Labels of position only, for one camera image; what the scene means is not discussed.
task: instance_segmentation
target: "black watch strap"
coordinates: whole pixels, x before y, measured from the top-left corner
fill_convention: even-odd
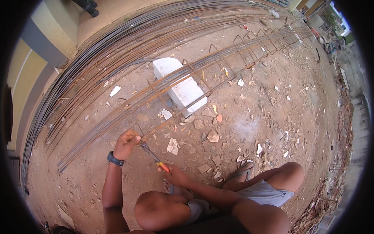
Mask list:
[[[107,156],[107,160],[108,160],[108,162],[112,162],[112,163],[114,163],[114,164],[116,164],[117,166],[120,166],[120,167],[122,167],[124,162],[125,162],[124,160],[121,161],[121,160],[113,157],[113,151],[109,152],[109,154]]]

